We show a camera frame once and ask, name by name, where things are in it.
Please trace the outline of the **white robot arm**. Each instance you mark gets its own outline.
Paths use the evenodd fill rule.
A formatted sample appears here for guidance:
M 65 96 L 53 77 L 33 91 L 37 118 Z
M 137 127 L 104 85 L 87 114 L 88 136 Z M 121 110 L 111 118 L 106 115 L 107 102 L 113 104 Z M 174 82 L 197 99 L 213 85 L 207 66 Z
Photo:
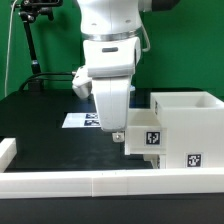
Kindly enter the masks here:
M 75 93 L 94 97 L 101 129 L 127 127 L 130 86 L 143 52 L 150 50 L 140 14 L 166 11 L 180 0 L 77 0 L 85 64 L 72 81 Z

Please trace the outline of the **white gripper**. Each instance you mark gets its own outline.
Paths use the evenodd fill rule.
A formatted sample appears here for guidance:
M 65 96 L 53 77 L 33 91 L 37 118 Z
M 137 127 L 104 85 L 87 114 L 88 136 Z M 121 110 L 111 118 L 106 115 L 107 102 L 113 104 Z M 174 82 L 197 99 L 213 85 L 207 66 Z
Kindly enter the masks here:
M 92 90 L 101 129 L 114 132 L 114 142 L 123 142 L 127 126 L 131 77 L 93 78 Z

